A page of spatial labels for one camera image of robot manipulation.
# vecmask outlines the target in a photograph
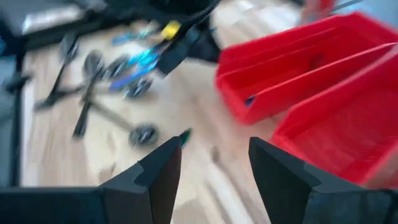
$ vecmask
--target green object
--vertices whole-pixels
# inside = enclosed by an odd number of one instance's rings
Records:
[[[185,143],[189,140],[189,137],[191,136],[192,128],[189,128],[185,130],[182,134],[180,134],[181,138],[181,148],[184,148]]]

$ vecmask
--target floor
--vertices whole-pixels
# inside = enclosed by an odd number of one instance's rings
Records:
[[[289,29],[298,17],[299,9],[289,2],[224,0],[213,14],[213,23],[220,44],[227,47]],[[80,54],[67,69],[64,85],[82,81],[81,68],[90,50],[104,52],[107,63],[123,53],[143,50],[142,42],[110,46],[112,36],[125,29],[117,27],[82,37]],[[90,113],[85,138],[73,140],[81,111],[79,97],[33,114],[34,100],[47,96],[59,68],[58,46],[29,52],[24,61],[24,70],[33,72],[34,81],[24,90],[23,185],[99,185],[155,148],[131,147],[127,133],[95,112]],[[215,70],[215,65],[186,60],[165,79],[155,75],[150,92],[142,99],[129,101],[121,95],[96,98],[133,124],[158,125],[159,144],[193,129],[183,150],[173,224],[269,223],[251,173],[248,144],[251,136],[269,139],[283,114],[254,126],[238,124],[215,90]]]

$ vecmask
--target red container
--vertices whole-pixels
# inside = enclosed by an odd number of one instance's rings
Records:
[[[272,142],[343,179],[398,188],[398,55],[291,107]]]
[[[362,14],[335,16],[226,49],[216,86],[232,114],[252,124],[348,78],[397,41]]]

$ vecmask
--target blue object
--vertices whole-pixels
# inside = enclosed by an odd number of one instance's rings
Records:
[[[138,61],[137,65],[141,68],[145,68],[154,63],[158,58],[159,54],[150,54],[147,57],[142,58],[140,61]]]
[[[116,36],[112,39],[112,44],[113,45],[120,45],[120,44],[124,44],[129,40],[132,40],[134,37],[133,34],[123,34],[123,35],[119,35]]]
[[[154,49],[148,49],[145,50],[135,56],[133,56],[129,62],[127,63],[128,66],[134,65],[135,63],[138,63],[139,61],[147,58],[152,52],[154,51]]]
[[[139,70],[138,72],[133,73],[132,75],[130,75],[130,76],[126,77],[126,78],[122,78],[122,79],[116,80],[115,82],[112,82],[112,84],[109,87],[109,89],[110,90],[120,90],[120,89],[122,89],[126,85],[132,83],[133,81],[137,80],[140,77],[143,77],[144,75],[146,75],[147,73],[149,73],[153,69],[155,69],[156,63],[157,62],[153,62],[148,67],[146,67],[146,68],[144,68],[142,70]]]
[[[250,106],[251,103],[253,103],[255,97],[256,97],[255,95],[250,96],[250,97],[244,102],[244,104],[245,104],[246,106]]]

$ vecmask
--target black wheel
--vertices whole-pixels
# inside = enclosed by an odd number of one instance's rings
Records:
[[[102,79],[110,80],[121,76],[128,68],[130,56],[124,54],[113,61],[105,70]]]
[[[99,50],[92,50],[86,57],[83,69],[86,78],[91,79],[92,75],[95,73],[103,73],[104,72],[104,58],[102,53]]]
[[[129,88],[124,93],[124,97],[138,98],[142,96],[144,93],[146,93],[151,85],[152,85],[152,80],[140,79],[138,82],[129,85]]]
[[[133,146],[149,146],[157,142],[159,130],[153,124],[143,124],[130,132],[129,142]]]

